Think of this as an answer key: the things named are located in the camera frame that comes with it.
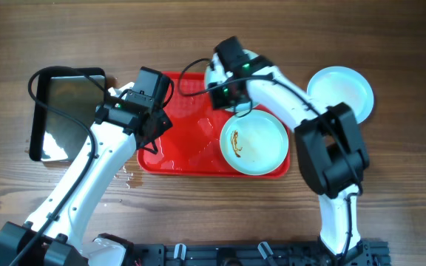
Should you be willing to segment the white plate top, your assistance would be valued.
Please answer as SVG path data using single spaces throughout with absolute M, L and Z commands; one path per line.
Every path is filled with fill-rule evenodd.
M 206 89 L 211 83 L 220 83 L 231 77 L 231 74 L 226 74 L 224 72 L 224 68 L 220 65 L 217 53 L 213 55 L 212 63 L 213 66 L 208 66 L 205 71 L 204 85 Z M 209 96 L 212 101 L 213 109 L 223 109 L 227 112 L 243 112 L 248 111 L 250 108 L 250 101 L 239 103 L 236 107 L 228 106 L 227 100 L 220 95 L 219 91 L 210 92 Z

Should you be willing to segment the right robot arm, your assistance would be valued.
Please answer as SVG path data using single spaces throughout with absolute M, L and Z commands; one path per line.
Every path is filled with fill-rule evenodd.
M 344 262 L 360 241 L 356 201 L 370 160 L 352 108 L 308 96 L 263 55 L 252 55 L 232 36 L 214 48 L 208 91 L 225 98 L 220 107 L 247 100 L 278 117 L 294 133 L 300 173 L 319 196 L 319 240 Z

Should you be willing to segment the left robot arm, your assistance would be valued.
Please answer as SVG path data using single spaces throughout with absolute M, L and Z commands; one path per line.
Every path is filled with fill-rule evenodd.
M 136 265 L 134 245 L 101 234 L 84 244 L 90 217 L 119 168 L 146 149 L 172 122 L 163 110 L 175 85 L 162 72 L 142 67 L 137 80 L 105 89 L 83 148 L 53 192 L 23 225 L 0 230 L 0 265 Z

